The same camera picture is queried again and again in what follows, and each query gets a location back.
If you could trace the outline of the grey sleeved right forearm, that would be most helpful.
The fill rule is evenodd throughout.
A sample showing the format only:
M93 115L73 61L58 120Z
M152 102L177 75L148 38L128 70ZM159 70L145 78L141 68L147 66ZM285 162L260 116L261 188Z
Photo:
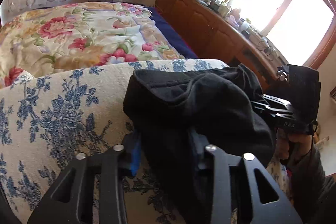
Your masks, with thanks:
M288 165L291 172L291 195L293 206L302 220L310 218L323 193L326 176L321 156L315 145L299 160Z

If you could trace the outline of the person's right hand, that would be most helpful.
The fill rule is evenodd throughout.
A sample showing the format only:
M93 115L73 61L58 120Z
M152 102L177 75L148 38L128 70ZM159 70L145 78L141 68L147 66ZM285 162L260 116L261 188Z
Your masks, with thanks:
M289 133L279 129L277 132L275 158L289 169L299 166L315 166L321 162L311 135Z

